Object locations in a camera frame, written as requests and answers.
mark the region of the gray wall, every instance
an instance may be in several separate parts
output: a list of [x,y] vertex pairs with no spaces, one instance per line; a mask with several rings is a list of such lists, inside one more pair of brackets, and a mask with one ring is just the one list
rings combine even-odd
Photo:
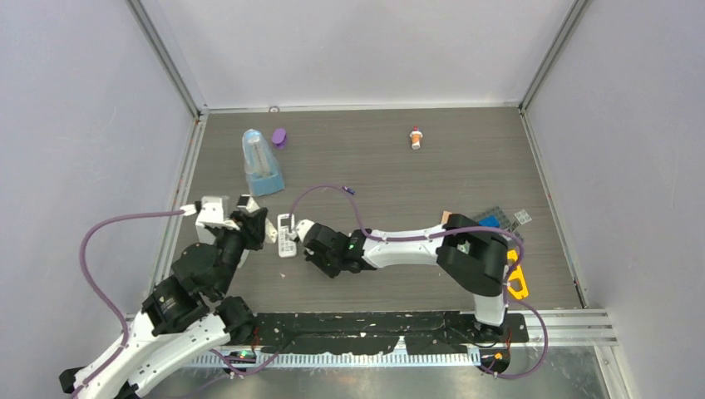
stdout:
[[705,391],[705,6],[593,2],[530,120],[643,397]]
[[210,108],[518,104],[572,2],[145,0]]
[[[192,121],[122,1],[0,5],[0,396],[62,397],[120,325],[83,280],[94,223],[170,207]],[[153,273],[164,220],[114,225],[88,251],[126,312]]]

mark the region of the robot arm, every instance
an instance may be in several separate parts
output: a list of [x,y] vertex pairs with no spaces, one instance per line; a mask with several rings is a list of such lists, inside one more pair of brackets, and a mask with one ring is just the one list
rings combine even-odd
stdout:
[[[462,214],[453,214],[447,223],[422,230],[368,230],[367,234],[355,230],[345,235],[311,220],[301,220],[294,232],[303,244],[306,260],[330,278],[343,270],[360,273],[394,264],[441,266],[472,293],[476,320],[481,327],[498,328],[506,313],[502,283],[507,265],[506,240],[494,233],[460,233],[430,238],[440,232],[478,225]],[[429,239],[414,239],[419,236]]]
[[[204,351],[251,339],[254,316],[242,298],[225,297],[250,250],[276,239],[267,209],[249,195],[227,210],[228,197],[204,197],[187,214],[199,213],[200,242],[171,265],[173,274],[157,284],[131,322],[126,344],[119,337],[86,367],[59,376],[65,393],[80,398],[139,398],[166,376]],[[220,305],[213,313],[201,295]],[[121,353],[103,366],[122,347]],[[87,385],[84,380],[104,367]]]

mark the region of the purple cap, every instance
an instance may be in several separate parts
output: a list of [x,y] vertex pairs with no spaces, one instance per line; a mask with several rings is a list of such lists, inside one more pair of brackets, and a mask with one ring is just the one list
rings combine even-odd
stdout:
[[286,130],[281,127],[272,133],[272,144],[280,150],[286,145]]

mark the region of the wood grain surface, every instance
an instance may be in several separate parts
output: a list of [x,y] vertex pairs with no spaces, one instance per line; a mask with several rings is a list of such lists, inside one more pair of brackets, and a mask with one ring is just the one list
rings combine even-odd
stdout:
[[[420,150],[410,147],[414,125],[424,134]],[[253,128],[269,138],[278,127],[288,132],[286,148],[274,150],[286,189],[257,198],[273,223],[306,188],[319,184],[353,188],[365,226],[386,231],[430,227],[443,210],[472,216],[499,205],[513,217],[526,209],[533,220],[519,231],[528,302],[543,309],[579,306],[516,109],[212,115],[189,200],[228,195],[234,206],[248,193],[243,133]],[[345,233],[357,228],[349,203],[334,190],[310,193],[295,214]],[[181,225],[178,252],[197,242],[193,222]],[[281,259],[272,244],[251,253],[229,294],[243,297],[255,312],[473,309],[471,295],[440,267],[400,265],[330,279],[300,253],[299,247],[299,256]]]

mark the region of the remote control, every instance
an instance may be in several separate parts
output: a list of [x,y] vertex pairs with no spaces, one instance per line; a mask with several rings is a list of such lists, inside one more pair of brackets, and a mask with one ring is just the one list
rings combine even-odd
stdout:
[[279,232],[279,257],[292,258],[296,256],[296,243],[289,237],[288,232],[293,228],[293,215],[277,216],[277,231]]

